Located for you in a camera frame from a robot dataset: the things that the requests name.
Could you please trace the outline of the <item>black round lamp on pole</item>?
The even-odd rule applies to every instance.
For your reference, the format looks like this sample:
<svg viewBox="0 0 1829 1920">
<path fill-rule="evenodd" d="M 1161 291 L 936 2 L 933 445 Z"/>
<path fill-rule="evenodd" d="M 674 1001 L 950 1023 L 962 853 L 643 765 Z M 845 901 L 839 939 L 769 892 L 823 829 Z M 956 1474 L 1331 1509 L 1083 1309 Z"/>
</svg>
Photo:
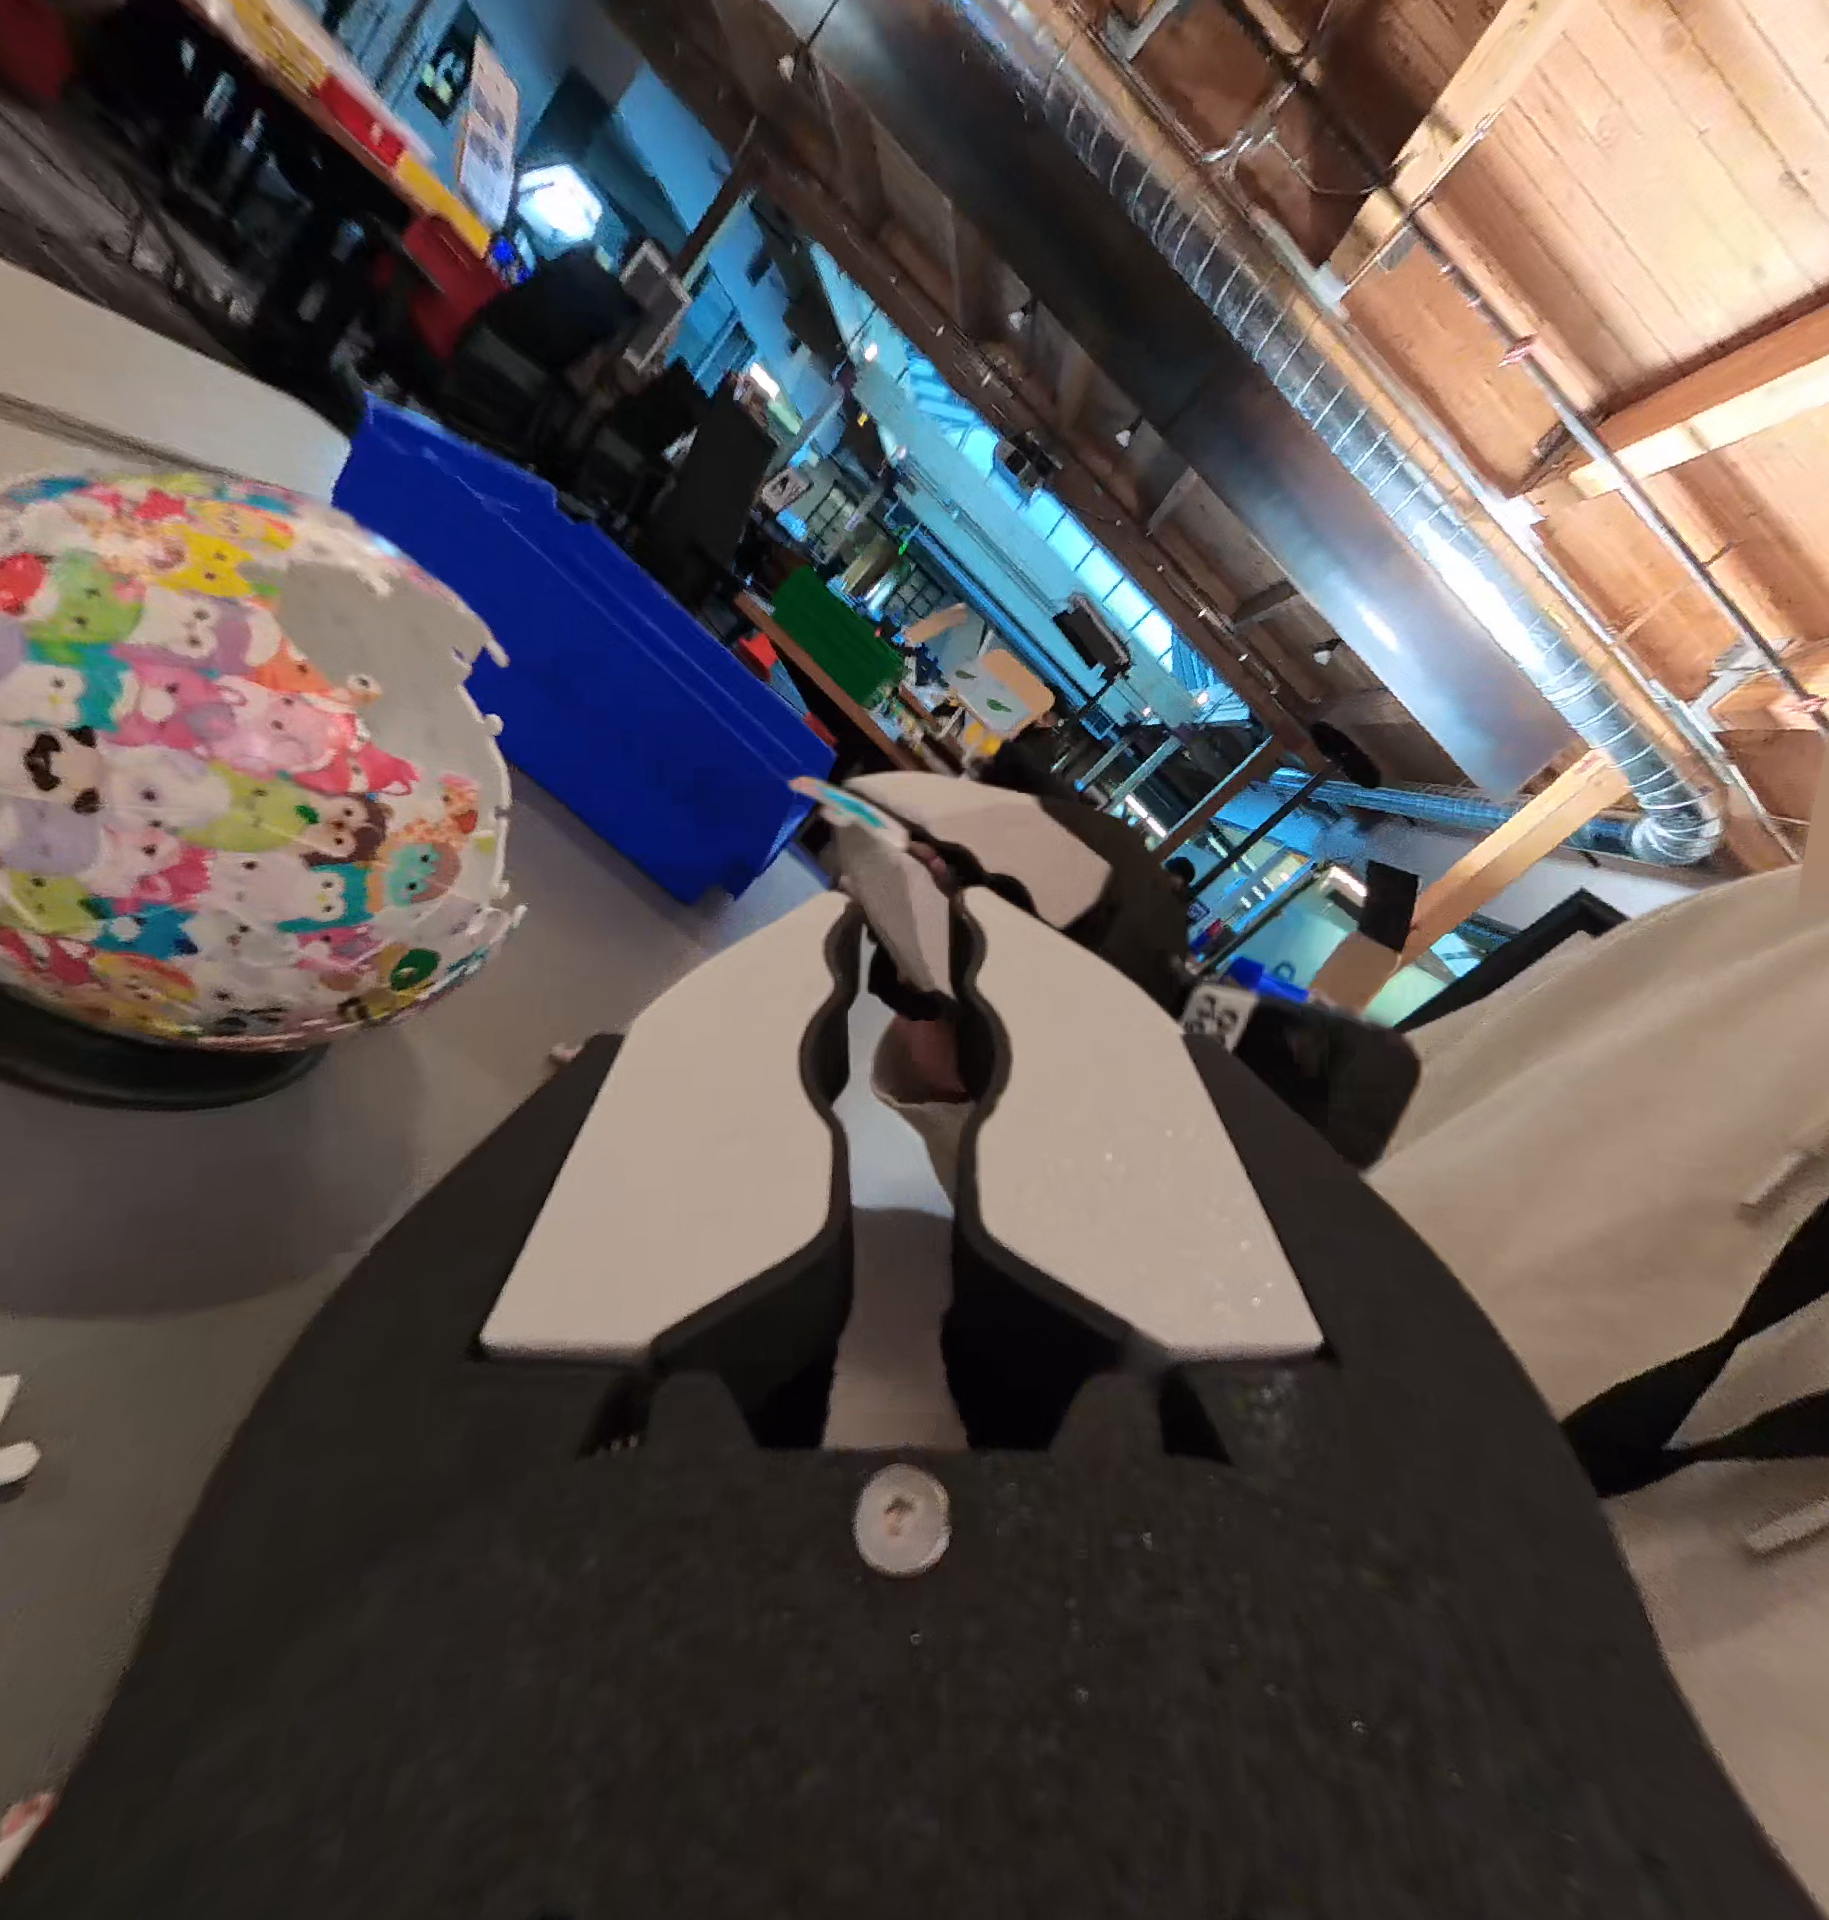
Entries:
<svg viewBox="0 0 1829 1920">
<path fill-rule="evenodd" d="M 1301 746 L 1301 755 L 1308 761 L 1304 774 L 1299 777 L 1284 795 L 1277 797 L 1277 805 L 1270 806 L 1262 821 L 1240 835 L 1216 865 L 1191 876 L 1186 884 L 1191 899 L 1200 896 L 1212 880 L 1244 860 L 1262 843 L 1273 841 L 1278 829 L 1306 809 L 1332 781 L 1353 783 L 1368 791 L 1380 788 L 1382 777 L 1379 766 L 1358 742 L 1335 724 L 1312 724 L 1308 739 Z M 1283 766 L 1287 758 L 1288 749 L 1284 742 L 1277 740 L 1273 732 L 1265 732 L 1234 761 L 1229 773 L 1215 778 L 1177 822 L 1153 843 L 1151 855 L 1162 865 L 1181 856 L 1189 843 L 1209 829 L 1215 829 L 1222 809 L 1234 802 L 1239 795 L 1250 788 L 1266 788 L 1273 773 Z"/>
</svg>

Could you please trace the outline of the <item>stacked blue plastic bins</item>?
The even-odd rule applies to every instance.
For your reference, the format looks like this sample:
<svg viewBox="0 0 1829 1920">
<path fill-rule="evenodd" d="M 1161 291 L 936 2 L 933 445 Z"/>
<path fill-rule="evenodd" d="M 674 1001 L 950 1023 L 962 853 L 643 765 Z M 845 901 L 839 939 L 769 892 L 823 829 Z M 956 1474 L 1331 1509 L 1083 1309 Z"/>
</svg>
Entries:
<svg viewBox="0 0 1829 1920">
<path fill-rule="evenodd" d="M 370 399 L 332 503 L 486 623 L 503 758 L 640 875 L 694 904 L 777 862 L 831 746 L 539 476 Z"/>
</svg>

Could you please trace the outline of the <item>large silver ventilation duct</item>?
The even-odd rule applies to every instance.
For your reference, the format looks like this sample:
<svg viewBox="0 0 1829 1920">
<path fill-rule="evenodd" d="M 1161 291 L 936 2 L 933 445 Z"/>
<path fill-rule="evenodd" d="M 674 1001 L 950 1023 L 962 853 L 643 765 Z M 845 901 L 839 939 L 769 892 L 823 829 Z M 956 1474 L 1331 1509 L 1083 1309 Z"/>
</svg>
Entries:
<svg viewBox="0 0 1829 1920">
<path fill-rule="evenodd" d="M 1052 4 L 777 12 L 1478 788 L 1577 740 L 1629 785 L 1634 858 L 1716 853 L 1707 757 L 1102 40 Z"/>
</svg>

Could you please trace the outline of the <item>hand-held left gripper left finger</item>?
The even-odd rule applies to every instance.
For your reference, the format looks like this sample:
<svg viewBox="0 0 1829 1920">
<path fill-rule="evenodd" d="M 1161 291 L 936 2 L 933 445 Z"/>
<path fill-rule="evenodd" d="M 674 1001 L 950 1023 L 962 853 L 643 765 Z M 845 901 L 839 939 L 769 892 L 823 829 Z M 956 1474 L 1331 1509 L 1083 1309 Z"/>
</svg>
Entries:
<svg viewBox="0 0 1829 1920">
<path fill-rule="evenodd" d="M 493 1298 L 493 1362 L 718 1379 L 752 1437 L 819 1449 L 853 1310 L 848 1080 L 861 916 L 819 892 L 618 1041 Z"/>
</svg>

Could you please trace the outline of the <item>person's beige sweatshirt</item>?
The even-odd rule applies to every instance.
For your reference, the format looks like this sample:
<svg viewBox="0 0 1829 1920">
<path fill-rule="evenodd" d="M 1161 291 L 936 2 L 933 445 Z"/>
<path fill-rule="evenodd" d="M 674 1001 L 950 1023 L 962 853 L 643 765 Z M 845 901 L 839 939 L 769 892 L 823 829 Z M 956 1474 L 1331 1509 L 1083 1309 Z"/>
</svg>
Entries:
<svg viewBox="0 0 1829 1920">
<path fill-rule="evenodd" d="M 1803 868 L 1420 1039 L 1380 1196 L 1604 1499 L 1668 1666 L 1829 1917 L 1829 749 Z"/>
</svg>

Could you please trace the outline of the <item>green plastic crates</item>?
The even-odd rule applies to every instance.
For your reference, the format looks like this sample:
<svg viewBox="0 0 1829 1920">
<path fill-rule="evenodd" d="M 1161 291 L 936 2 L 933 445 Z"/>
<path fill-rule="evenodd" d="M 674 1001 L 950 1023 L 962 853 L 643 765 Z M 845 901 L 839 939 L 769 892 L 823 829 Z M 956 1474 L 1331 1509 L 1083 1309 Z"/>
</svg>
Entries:
<svg viewBox="0 0 1829 1920">
<path fill-rule="evenodd" d="M 772 598 L 777 625 L 859 708 L 881 705 L 902 684 L 906 662 L 879 625 L 840 598 L 812 567 L 796 567 Z"/>
</svg>

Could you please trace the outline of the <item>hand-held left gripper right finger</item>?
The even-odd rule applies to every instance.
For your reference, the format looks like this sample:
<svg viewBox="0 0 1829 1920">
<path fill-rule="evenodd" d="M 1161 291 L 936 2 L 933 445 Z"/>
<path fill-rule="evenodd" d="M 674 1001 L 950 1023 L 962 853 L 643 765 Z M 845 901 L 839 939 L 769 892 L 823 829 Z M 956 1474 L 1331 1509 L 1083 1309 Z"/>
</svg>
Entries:
<svg viewBox="0 0 1829 1920">
<path fill-rule="evenodd" d="M 1301 1364 L 1308 1297 L 1181 1023 L 989 888 L 955 904 L 960 1052 L 943 1358 L 976 1452 L 1043 1452 L 1104 1379 Z"/>
</svg>

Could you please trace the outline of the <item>wooden board with green print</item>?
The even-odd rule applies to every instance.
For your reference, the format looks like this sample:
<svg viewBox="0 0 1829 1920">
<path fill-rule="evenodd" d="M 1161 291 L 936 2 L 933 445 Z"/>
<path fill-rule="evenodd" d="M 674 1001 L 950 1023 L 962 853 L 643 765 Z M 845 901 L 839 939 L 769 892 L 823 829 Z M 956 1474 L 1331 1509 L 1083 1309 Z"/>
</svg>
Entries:
<svg viewBox="0 0 1829 1920">
<path fill-rule="evenodd" d="M 968 714 L 970 734 L 989 753 L 1055 714 L 1055 690 L 997 644 L 950 664 L 944 684 Z"/>
</svg>

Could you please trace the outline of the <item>black ball stand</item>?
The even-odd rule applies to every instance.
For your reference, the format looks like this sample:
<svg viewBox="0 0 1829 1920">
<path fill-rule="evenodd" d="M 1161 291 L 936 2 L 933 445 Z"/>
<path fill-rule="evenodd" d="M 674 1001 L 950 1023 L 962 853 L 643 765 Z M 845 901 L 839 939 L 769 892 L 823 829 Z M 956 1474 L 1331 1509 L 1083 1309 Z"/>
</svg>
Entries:
<svg viewBox="0 0 1829 1920">
<path fill-rule="evenodd" d="M 171 1044 L 64 1018 L 0 986 L 0 1085 L 73 1107 L 157 1115 L 245 1107 L 283 1093 L 327 1058 L 288 1051 Z"/>
</svg>

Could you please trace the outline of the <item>colourful puzzle ball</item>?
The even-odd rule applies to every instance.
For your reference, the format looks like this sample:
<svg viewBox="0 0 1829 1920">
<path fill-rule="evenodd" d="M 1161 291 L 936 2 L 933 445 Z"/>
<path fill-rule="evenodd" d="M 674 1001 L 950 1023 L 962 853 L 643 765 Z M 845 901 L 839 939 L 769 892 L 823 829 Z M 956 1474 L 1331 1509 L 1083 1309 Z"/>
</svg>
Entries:
<svg viewBox="0 0 1829 1920">
<path fill-rule="evenodd" d="M 0 484 L 0 990 L 297 1052 L 481 972 L 525 916 L 449 589 L 330 505 L 200 473 Z"/>
</svg>

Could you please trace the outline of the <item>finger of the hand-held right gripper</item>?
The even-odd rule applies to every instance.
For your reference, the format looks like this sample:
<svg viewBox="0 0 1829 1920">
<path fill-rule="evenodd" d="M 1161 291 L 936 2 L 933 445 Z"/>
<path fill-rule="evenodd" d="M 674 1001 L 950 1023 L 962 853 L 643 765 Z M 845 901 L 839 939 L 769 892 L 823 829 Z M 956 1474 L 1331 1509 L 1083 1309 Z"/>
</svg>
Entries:
<svg viewBox="0 0 1829 1920">
<path fill-rule="evenodd" d="M 846 797 L 933 846 L 950 875 L 1024 901 L 1056 931 L 1099 909 L 1114 870 L 1043 798 L 985 781 L 885 773 L 846 783 Z"/>
<path fill-rule="evenodd" d="M 914 996 L 950 999 L 952 870 L 935 835 L 906 818 L 831 818 L 839 888 Z"/>
</svg>

